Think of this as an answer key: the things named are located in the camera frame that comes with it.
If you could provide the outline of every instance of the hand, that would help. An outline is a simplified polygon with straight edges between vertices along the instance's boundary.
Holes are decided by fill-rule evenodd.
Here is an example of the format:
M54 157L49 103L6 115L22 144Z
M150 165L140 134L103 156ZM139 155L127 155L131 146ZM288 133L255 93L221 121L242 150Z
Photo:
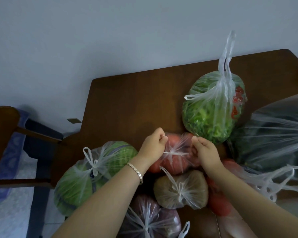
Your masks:
M193 136L192 144L198 150L199 160L207 175L210 176L210 173L223 166L217 149L212 142L202 137Z
M148 167L150 167L162 156L167 141L168 137L165 136L163 129L157 128L152 135L148 136L144 140L137 158L140 158L144 162L148 163Z

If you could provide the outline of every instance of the electrical outlet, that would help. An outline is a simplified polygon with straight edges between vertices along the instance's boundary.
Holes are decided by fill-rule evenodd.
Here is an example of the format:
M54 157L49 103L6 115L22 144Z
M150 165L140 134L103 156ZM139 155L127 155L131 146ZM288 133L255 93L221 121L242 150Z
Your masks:
M71 123L81 123L82 121L80 121L78 118L73 118L73 119L67 119L67 121L71 122Z

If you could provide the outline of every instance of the bracelet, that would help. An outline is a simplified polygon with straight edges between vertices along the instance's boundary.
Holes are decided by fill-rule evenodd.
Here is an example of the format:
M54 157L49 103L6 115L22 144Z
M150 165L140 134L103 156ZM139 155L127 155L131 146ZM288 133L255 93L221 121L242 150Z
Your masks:
M142 185L144 183L144 180L142 179L141 173L131 163L128 162L127 164L137 173L137 175L139 176L139 179L140 179L139 185Z

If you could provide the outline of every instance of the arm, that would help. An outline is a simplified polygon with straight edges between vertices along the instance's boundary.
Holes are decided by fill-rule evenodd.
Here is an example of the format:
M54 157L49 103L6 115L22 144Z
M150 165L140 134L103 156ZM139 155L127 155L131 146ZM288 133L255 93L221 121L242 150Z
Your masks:
M210 141L193 137L192 142L207 175L219 186L233 207L260 238L298 238L298 218L256 192L228 171Z
M167 140L162 128L158 128L145 139L138 155L130 163L144 175L162 155ZM99 238L116 237L139 181L137 173L130 166L124 166L75 210L53 238L84 238L95 235Z

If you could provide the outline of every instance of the white wall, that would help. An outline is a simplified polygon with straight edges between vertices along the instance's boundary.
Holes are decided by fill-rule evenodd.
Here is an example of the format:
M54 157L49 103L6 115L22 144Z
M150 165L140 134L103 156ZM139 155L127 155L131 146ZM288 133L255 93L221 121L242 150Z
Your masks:
M0 0L0 105L74 131L94 78L217 59L231 29L235 56L298 56L298 0Z

